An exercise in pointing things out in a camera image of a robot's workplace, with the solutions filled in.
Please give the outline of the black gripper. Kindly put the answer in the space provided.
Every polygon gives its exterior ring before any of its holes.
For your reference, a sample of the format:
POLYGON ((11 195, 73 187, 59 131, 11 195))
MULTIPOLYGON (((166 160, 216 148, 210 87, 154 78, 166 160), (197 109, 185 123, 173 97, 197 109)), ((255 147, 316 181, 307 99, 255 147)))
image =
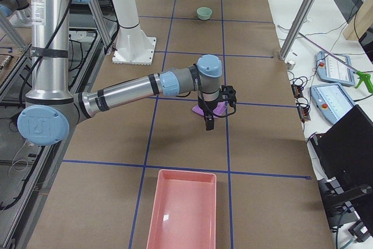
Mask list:
POLYGON ((221 102, 206 101, 198 98, 198 114, 205 116, 206 130, 214 130, 214 118, 221 115, 221 102))

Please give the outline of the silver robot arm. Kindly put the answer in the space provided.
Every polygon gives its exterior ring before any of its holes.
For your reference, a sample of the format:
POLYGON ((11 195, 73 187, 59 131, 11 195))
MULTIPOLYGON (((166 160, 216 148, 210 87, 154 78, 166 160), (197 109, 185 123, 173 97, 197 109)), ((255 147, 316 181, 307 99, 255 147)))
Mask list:
POLYGON ((16 11, 27 10, 29 7, 28 0, 1 0, 1 13, 5 17, 11 16, 16 11))
POLYGON ((206 128, 213 129, 213 110, 223 101, 220 84, 222 63, 204 55, 187 68, 173 68, 126 81, 93 93, 73 94, 68 87, 69 9, 74 2, 92 0, 31 0, 31 90, 17 119, 25 139, 40 146, 64 140, 80 122, 99 112, 162 94, 176 96, 196 91, 205 115, 206 128))

